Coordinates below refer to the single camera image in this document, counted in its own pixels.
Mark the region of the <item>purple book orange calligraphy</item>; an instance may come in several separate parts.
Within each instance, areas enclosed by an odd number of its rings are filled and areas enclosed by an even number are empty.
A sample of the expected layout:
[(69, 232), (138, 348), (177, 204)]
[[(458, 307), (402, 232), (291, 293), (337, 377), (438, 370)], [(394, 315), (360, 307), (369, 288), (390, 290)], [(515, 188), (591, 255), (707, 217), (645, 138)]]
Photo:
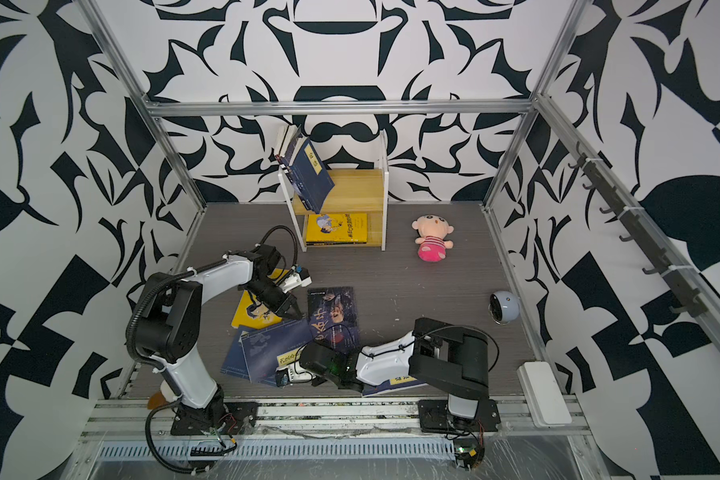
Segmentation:
[(287, 168), (290, 167), (290, 165), (293, 162), (293, 158), (294, 158), (296, 152), (298, 151), (300, 141), (304, 138), (301, 127), (298, 125), (294, 125), (294, 126), (295, 126), (294, 132), (292, 134), (292, 137), (290, 139), (288, 146), (286, 147), (286, 151), (283, 155), (283, 158), (280, 161), (278, 161), (280, 164), (280, 168), (282, 170), (286, 170)]

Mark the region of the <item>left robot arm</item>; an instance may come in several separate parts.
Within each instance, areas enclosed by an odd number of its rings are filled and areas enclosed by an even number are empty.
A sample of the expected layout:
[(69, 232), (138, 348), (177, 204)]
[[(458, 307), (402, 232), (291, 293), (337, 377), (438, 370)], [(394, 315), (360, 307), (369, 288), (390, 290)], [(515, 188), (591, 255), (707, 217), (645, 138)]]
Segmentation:
[(282, 319), (302, 319), (293, 291), (310, 285), (311, 276), (296, 258), (277, 273), (282, 258), (275, 246), (261, 239), (250, 250), (228, 251), (210, 264), (175, 273), (158, 272), (147, 279), (125, 329), (125, 347), (135, 363), (151, 367), (163, 379), (162, 402), (150, 409), (144, 431), (150, 453), (167, 470), (196, 476), (212, 465), (197, 461), (177, 464), (158, 451), (152, 421), (165, 410), (173, 414), (173, 434), (207, 435), (219, 443), (221, 456), (236, 450), (236, 418), (197, 346), (202, 307), (237, 289)]

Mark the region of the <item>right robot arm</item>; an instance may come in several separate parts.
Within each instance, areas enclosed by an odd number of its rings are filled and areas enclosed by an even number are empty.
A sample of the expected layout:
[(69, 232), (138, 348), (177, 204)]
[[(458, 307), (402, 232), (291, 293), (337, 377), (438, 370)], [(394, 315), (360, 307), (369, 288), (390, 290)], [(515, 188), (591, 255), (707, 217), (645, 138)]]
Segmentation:
[(288, 365), (288, 378), (305, 374), (312, 385), (325, 382), (363, 392), (392, 380), (411, 377), (448, 395), (447, 415), (462, 423), (478, 418), (489, 400), (489, 373), (500, 349), (487, 332), (420, 317), (412, 331), (378, 346), (341, 352), (325, 340), (301, 347)]

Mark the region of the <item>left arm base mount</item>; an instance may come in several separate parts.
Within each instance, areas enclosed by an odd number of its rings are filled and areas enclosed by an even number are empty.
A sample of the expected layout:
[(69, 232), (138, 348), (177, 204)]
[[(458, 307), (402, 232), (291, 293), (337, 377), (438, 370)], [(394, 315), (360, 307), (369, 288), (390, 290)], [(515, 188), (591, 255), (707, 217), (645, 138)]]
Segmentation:
[(236, 435), (253, 428), (257, 422), (258, 402), (211, 402), (204, 409), (180, 404), (170, 433), (173, 436), (210, 434)]

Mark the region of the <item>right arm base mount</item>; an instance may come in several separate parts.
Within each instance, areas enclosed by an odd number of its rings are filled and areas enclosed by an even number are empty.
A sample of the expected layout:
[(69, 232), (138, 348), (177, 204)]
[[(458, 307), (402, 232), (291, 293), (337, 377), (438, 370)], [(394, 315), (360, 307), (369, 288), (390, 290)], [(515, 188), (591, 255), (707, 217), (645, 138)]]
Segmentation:
[(497, 432), (501, 423), (494, 400), (425, 399), (417, 402), (420, 429), (425, 433), (462, 434)]

